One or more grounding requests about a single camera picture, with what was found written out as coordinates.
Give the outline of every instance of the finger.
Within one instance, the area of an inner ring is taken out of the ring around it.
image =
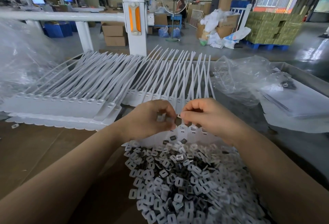
[[[172,105],[165,100],[153,100],[151,101],[153,103],[154,110],[157,112],[164,110],[171,118],[176,118],[177,114],[172,107]]]
[[[198,123],[202,125],[202,122],[204,122],[204,120],[206,119],[206,114],[194,111],[183,111],[181,113],[181,118],[184,120],[185,123],[193,122],[194,124]]]
[[[173,122],[156,122],[155,129],[157,133],[173,130],[176,128],[176,125]]]
[[[195,109],[200,109],[204,111],[204,109],[206,108],[206,101],[207,100],[205,98],[191,100],[184,106],[182,111],[192,111]]]

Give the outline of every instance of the pallet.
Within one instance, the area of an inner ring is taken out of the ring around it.
[[[254,44],[251,43],[247,40],[243,40],[243,43],[246,45],[249,45],[252,49],[257,50],[259,46],[265,46],[265,49],[268,51],[273,50],[274,47],[278,47],[281,51],[286,51],[288,50],[289,46],[288,45],[281,45],[281,44]]]

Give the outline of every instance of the blue table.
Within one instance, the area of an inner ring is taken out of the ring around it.
[[[170,16],[170,20],[172,21],[172,14],[170,13],[154,13],[155,15],[161,15],[161,14],[166,14],[167,16]],[[182,29],[182,15],[180,13],[174,15],[174,20],[179,20],[179,30]],[[172,27],[172,24],[169,25],[154,25],[155,27]]]

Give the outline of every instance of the fan stand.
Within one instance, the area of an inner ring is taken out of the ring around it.
[[[178,39],[178,38],[173,38],[173,36],[174,36],[175,1],[176,0],[173,0],[174,4],[173,4],[173,8],[172,8],[171,38],[166,39],[166,41],[168,41],[168,42],[180,41],[180,39]]]

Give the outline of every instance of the person's right hand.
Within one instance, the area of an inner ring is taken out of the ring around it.
[[[226,143],[246,134],[250,127],[213,98],[201,98],[188,102],[181,114],[185,124],[200,124],[208,132],[221,137]]]

